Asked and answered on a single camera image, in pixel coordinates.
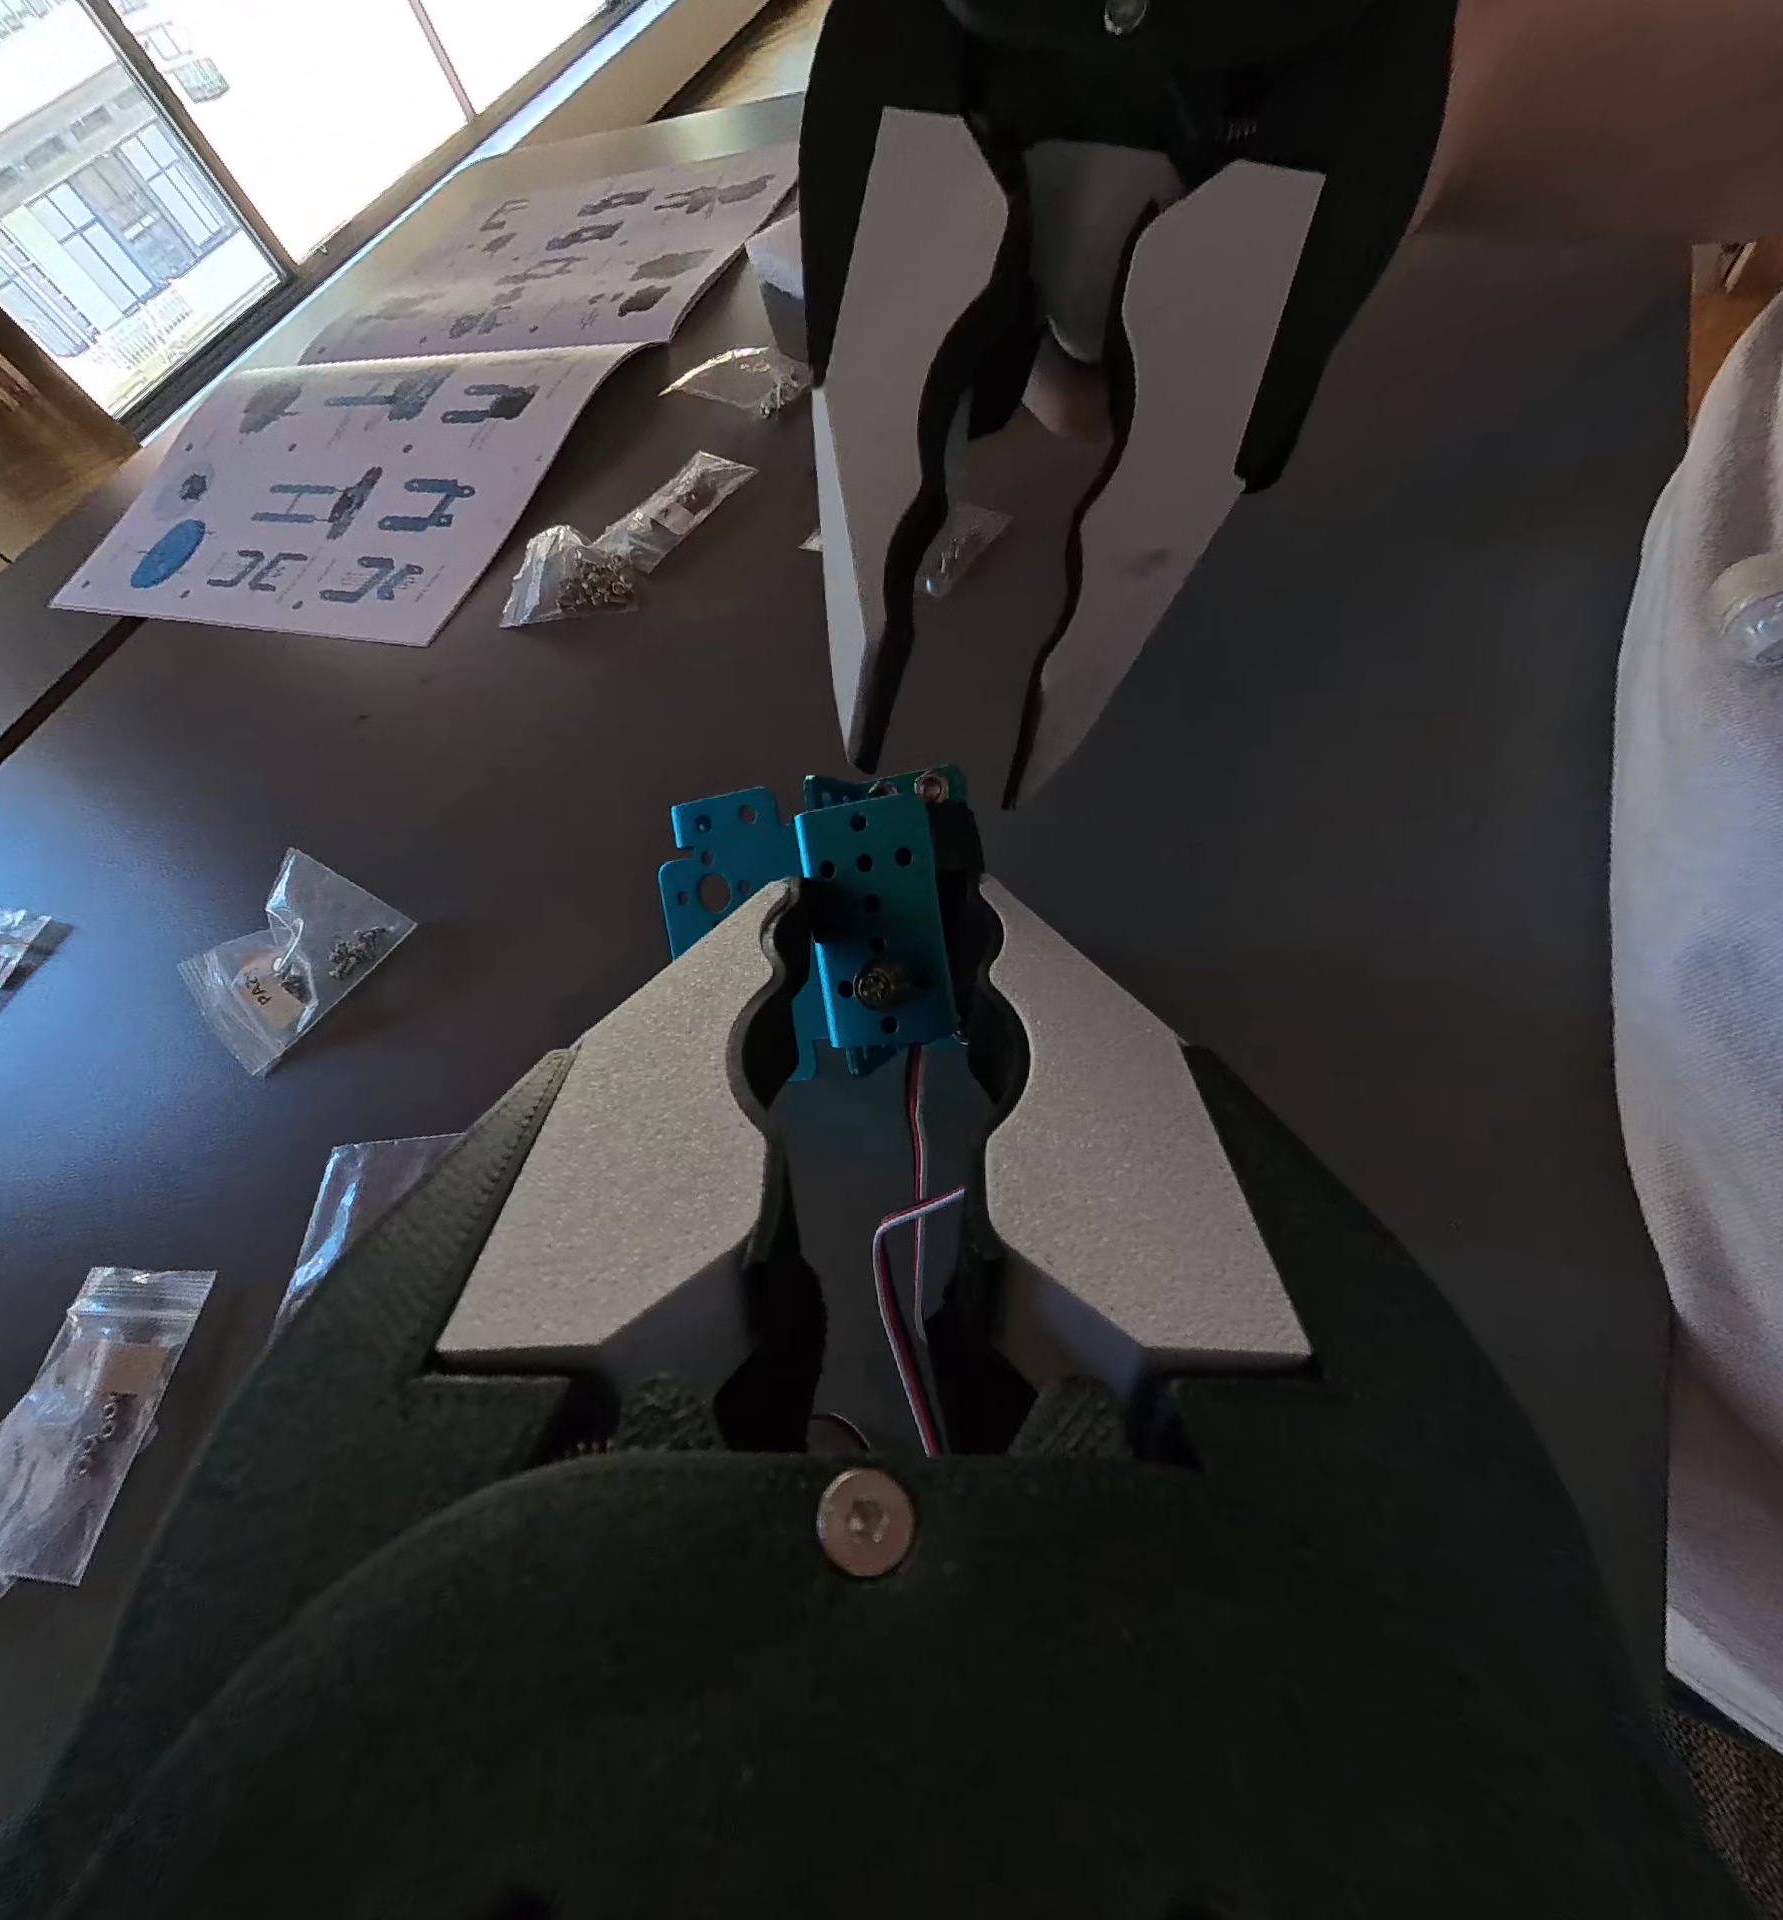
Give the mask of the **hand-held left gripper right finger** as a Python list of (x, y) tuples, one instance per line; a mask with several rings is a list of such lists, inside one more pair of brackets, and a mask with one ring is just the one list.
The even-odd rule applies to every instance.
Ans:
[(983, 1116), (925, 1314), (947, 1449), (1004, 1452), (1059, 1381), (1099, 1385), (1137, 1427), (1173, 1381), (1306, 1370), (1184, 1042), (996, 879), (957, 955)]

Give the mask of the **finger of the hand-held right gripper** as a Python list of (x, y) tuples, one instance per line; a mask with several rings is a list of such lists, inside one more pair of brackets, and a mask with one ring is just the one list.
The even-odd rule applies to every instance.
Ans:
[(1323, 188), (1323, 175), (1238, 160), (1127, 244), (1103, 343), (1114, 440), (1072, 524), (1067, 601), (1031, 669), (1004, 808), (1076, 754), (1235, 507)]
[(879, 767), (911, 653), (914, 569), (940, 528), (947, 443), (991, 315), (1011, 205), (972, 124), (883, 108), (808, 130), (808, 344), (834, 709)]

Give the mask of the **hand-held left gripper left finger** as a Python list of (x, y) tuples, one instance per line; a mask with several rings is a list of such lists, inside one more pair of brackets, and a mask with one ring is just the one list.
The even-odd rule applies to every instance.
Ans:
[(808, 967), (805, 883), (769, 880), (578, 1036), (439, 1370), (569, 1385), (587, 1432), (668, 1380), (733, 1449), (808, 1445), (827, 1307), (773, 1116)]

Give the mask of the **labelled clear bag of screws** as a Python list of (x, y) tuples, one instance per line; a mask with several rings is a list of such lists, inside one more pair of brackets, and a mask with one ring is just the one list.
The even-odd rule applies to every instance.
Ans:
[(999, 511), (983, 511), (969, 501), (953, 504), (944, 518), (944, 533), (925, 544), (914, 570), (914, 598), (920, 602), (940, 602), (949, 598), (964, 577), (980, 566), (991, 547), (999, 544), (1011, 521), (1014, 518)]

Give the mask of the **blue servo bracket assembly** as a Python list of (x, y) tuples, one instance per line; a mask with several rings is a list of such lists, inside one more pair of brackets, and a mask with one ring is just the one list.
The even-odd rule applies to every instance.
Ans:
[(769, 789), (734, 789), (668, 811), (676, 854), (661, 869), (668, 955), (684, 958), (753, 892), (802, 880), (808, 981), (794, 1003), (797, 1071), (834, 1055), (872, 1074), (954, 1036), (960, 967), (953, 918), (976, 879), (976, 821), (957, 767), (878, 779), (811, 773), (797, 813)]

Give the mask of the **person's right forearm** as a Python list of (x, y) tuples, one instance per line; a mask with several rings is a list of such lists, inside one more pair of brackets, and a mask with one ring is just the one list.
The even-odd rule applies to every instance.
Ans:
[(1783, 231), (1783, 4), (1459, 4), (1416, 231)]

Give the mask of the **dark grey desk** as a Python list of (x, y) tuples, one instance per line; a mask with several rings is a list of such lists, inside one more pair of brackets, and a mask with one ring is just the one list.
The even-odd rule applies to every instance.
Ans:
[[(1684, 421), (1672, 252), (1425, 234), (1047, 789), (996, 808), (1093, 467), (972, 450), (1014, 515), (920, 627), (889, 747), (954, 758), (999, 880), (1212, 1050), (1396, 1231), (1538, 1425), (1648, 1690), (1668, 1304), (1610, 1084), (1617, 640)], [(0, 1818), (31, 1798), (336, 1144), (454, 1136), (665, 958), (668, 806), (843, 767), (808, 421), (624, 618), (423, 653), (145, 622), (0, 766), (0, 903), (73, 926), (0, 1013), (0, 1417), (90, 1268), (213, 1291), (80, 1590), (0, 1603)], [(263, 1078), (182, 958), (289, 848), (416, 929)]]

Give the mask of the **person's right hand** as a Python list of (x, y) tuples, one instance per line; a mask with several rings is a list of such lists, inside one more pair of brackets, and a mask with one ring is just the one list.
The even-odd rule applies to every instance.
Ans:
[(1035, 352), (1022, 407), (1051, 436), (1079, 443), (1108, 443), (1114, 438), (1105, 375), (1099, 366), (1067, 357), (1051, 336)]

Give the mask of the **clear bag with white label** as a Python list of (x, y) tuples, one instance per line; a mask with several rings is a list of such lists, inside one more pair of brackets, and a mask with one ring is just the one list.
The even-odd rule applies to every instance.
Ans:
[(345, 1252), (375, 1225), (464, 1136), (352, 1142), (328, 1157), (316, 1204), (310, 1212), (294, 1273), (280, 1296), (270, 1346), (303, 1309), (313, 1288)]

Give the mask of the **clear bag of silver screws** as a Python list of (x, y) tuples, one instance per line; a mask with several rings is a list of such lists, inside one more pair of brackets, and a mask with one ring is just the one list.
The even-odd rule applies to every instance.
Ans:
[(503, 633), (636, 612), (636, 569), (611, 538), (584, 538), (569, 524), (538, 531), (517, 563), (497, 615)]

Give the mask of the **assembly instruction booklet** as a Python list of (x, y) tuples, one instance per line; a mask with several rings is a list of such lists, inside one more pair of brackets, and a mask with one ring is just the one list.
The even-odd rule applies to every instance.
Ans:
[(219, 381), (56, 612), (429, 646), (584, 407), (797, 188), (797, 140), (590, 181), (481, 166), (294, 366)]

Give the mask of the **large office window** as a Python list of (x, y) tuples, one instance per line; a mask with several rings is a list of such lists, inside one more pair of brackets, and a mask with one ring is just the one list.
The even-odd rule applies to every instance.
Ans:
[(503, 124), (653, 116), (758, 4), (0, 4), (0, 314), (112, 417)]

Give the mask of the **person's white shirt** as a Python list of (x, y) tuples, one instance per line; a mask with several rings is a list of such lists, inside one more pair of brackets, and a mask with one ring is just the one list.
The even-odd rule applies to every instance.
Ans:
[(1624, 1147), (1675, 1319), (1668, 1666), (1783, 1755), (1783, 292), (1649, 515), (1610, 913)]

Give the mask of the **white foam packing frame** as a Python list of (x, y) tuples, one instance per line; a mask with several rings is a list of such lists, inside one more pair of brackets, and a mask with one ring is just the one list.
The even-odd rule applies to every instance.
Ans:
[(745, 255), (758, 281), (758, 299), (781, 354), (800, 366), (811, 363), (808, 352), (808, 301), (802, 269), (802, 215), (791, 213), (758, 230)]

